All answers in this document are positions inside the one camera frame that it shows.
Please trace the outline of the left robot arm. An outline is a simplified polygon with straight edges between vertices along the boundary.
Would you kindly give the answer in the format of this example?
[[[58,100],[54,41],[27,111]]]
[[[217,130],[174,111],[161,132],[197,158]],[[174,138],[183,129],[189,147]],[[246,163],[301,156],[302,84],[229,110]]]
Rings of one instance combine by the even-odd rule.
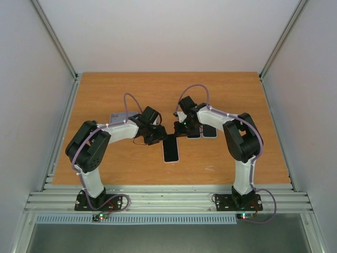
[[[114,198],[107,197],[99,172],[108,145],[138,137],[143,138],[145,145],[157,144],[168,137],[161,122],[160,113],[148,106],[140,114],[126,114],[126,119],[121,122],[98,124],[86,121],[81,125],[65,154],[80,178],[84,207],[100,210]]]

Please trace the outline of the black phone pink edge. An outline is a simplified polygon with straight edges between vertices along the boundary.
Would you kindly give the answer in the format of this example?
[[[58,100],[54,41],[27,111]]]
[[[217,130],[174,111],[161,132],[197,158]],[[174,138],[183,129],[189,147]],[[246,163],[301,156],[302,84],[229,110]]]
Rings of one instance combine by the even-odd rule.
[[[188,139],[199,139],[201,137],[200,133],[197,134],[190,134],[187,136]]]

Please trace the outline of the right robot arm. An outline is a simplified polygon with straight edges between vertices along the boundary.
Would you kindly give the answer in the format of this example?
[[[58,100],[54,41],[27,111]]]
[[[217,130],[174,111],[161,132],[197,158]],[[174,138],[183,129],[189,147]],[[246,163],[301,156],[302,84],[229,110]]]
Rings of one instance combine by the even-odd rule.
[[[232,193],[225,199],[234,210],[243,210],[256,196],[253,183],[256,160],[263,150],[263,141],[248,113],[231,114],[217,110],[206,103],[196,104],[190,96],[178,102],[181,112],[175,112],[176,136],[188,136],[196,128],[209,125],[223,131],[227,149],[235,160],[235,180]]]

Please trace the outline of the lavender phone case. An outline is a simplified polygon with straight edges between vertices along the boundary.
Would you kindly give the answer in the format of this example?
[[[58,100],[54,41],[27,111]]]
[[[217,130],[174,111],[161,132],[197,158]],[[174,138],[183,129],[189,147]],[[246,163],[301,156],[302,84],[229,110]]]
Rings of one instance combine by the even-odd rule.
[[[137,112],[115,112],[110,115],[110,125],[124,124],[129,117],[137,115]]]

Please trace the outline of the black phone blue edge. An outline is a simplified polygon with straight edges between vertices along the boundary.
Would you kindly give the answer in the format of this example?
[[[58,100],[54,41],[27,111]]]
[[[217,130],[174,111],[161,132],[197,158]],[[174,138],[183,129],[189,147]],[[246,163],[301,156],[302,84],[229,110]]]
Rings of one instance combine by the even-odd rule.
[[[216,128],[205,124],[205,125],[203,125],[202,129],[203,129],[202,130],[202,136],[204,138],[211,138],[212,139],[212,138],[217,137],[217,129]]]

